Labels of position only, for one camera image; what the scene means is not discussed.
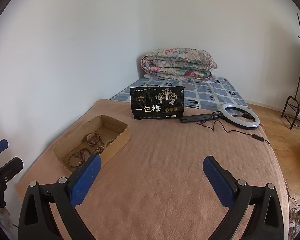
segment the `silver screw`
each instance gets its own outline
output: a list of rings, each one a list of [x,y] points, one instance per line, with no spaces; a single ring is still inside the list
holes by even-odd
[[[239,184],[240,186],[245,186],[245,185],[247,185],[247,183],[246,183],[246,181],[245,181],[244,179],[239,179],[239,180],[238,180],[238,184]]]
[[[273,185],[272,183],[269,183],[269,184],[268,184],[268,188],[269,188],[269,189],[274,189],[274,185]]]
[[[66,181],[67,181],[67,178],[65,178],[65,177],[62,177],[62,178],[60,178],[60,179],[58,180],[58,182],[59,182],[60,184],[64,184],[64,183],[66,183]]]
[[[34,187],[35,185],[37,185],[37,182],[34,180],[29,183],[30,187]]]

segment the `white ring lamp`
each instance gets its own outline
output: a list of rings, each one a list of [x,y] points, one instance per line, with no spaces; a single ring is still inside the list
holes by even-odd
[[[240,119],[234,117],[233,115],[229,114],[227,112],[227,109],[228,110],[237,110],[242,113],[251,114],[254,122],[246,122],[246,121],[240,120]],[[258,126],[260,125],[259,117],[252,110],[246,108],[245,106],[240,106],[240,105],[235,105],[235,104],[224,104],[220,107],[220,112],[223,114],[222,119],[226,120],[227,122],[229,122],[239,128],[242,128],[242,129],[254,130],[254,129],[257,129]]]

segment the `metal rack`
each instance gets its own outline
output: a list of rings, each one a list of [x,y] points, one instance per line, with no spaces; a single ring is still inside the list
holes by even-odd
[[[298,95],[298,91],[299,91],[299,85],[300,85],[300,74],[299,74],[299,81],[298,81],[298,86],[297,86],[297,90],[296,90],[296,94],[294,97],[292,96],[289,96],[287,98],[287,101],[286,101],[286,104],[284,106],[284,109],[282,111],[282,114],[281,114],[281,118],[282,117],[285,117],[287,119],[287,121],[289,122],[289,124],[291,125],[290,126],[290,130],[294,127],[294,126],[297,126],[297,127],[300,127],[300,125],[297,125],[295,124],[296,121],[300,122],[300,119],[298,119],[298,116],[300,115],[300,108],[299,108],[299,102],[298,100],[296,99],[297,95]],[[297,103],[297,106],[294,106],[292,104],[289,103],[289,100],[292,99],[293,101],[295,101]],[[296,114],[294,117],[291,117],[291,116],[288,116],[288,115],[285,115],[285,111],[286,111],[286,108],[287,106],[289,106]]]

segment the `floral quilt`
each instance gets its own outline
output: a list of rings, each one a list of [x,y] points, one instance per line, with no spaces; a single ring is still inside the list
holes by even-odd
[[[145,78],[206,82],[217,68],[212,56],[199,49],[158,49],[145,55],[141,68]]]

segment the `black snack bag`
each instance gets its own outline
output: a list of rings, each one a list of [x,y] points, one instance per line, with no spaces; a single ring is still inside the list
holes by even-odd
[[[183,116],[184,87],[130,88],[134,119],[166,119]]]

